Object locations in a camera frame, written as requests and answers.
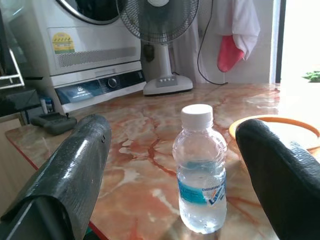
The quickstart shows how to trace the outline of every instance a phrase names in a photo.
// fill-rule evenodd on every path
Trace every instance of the black remote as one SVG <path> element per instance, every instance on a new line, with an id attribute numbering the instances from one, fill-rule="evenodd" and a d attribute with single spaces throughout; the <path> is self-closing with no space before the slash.
<path id="1" fill-rule="evenodd" d="M 60 135 L 66 131 L 69 131 L 77 124 L 77 119 L 60 115 L 58 112 L 42 114 L 31 118 L 31 124 L 34 126 L 43 127 L 44 130 L 52 135 Z"/>

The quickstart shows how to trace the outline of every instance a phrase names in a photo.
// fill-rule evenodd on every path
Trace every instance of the blue label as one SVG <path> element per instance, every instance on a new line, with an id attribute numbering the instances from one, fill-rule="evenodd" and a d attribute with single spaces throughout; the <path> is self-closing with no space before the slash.
<path id="1" fill-rule="evenodd" d="M 179 179 L 178 179 L 178 185 L 179 185 L 180 196 L 184 200 L 192 204 L 200 204 L 200 205 L 207 204 L 207 201 L 202 193 L 201 188 L 187 186 L 183 184 Z"/>
<path id="2" fill-rule="evenodd" d="M 181 198 L 192 204 L 212 206 L 222 201 L 226 195 L 226 179 L 217 186 L 208 188 L 196 188 L 185 185 L 178 179 Z"/>

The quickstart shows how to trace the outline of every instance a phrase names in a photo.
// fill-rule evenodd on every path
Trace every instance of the small bottle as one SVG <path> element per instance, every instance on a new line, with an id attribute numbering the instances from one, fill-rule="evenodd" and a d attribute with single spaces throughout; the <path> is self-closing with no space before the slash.
<path id="1" fill-rule="evenodd" d="M 184 224 L 196 233 L 220 229 L 226 219 L 227 144 L 213 130 L 213 108 L 206 104 L 181 111 L 183 130 L 173 144 L 177 164 L 179 210 Z"/>

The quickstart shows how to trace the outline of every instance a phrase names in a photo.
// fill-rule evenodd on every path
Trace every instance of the electric fan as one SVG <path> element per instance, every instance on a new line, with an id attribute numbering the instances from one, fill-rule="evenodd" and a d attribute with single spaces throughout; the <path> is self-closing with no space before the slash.
<path id="1" fill-rule="evenodd" d="M 142 41 L 162 45 L 161 75 L 145 85 L 143 94 L 191 90 L 193 83 L 189 78 L 171 72 L 168 43 L 189 28 L 197 14 L 199 0 L 116 0 L 116 5 L 120 18 L 133 35 Z"/>

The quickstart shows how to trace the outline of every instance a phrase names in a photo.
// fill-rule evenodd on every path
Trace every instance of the hanging towel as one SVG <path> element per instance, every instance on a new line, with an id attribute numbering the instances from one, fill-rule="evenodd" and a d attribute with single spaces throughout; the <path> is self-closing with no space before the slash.
<path id="1" fill-rule="evenodd" d="M 214 32 L 222 35 L 217 66 L 229 71 L 247 60 L 257 44 L 260 25 L 252 0 L 215 0 Z"/>

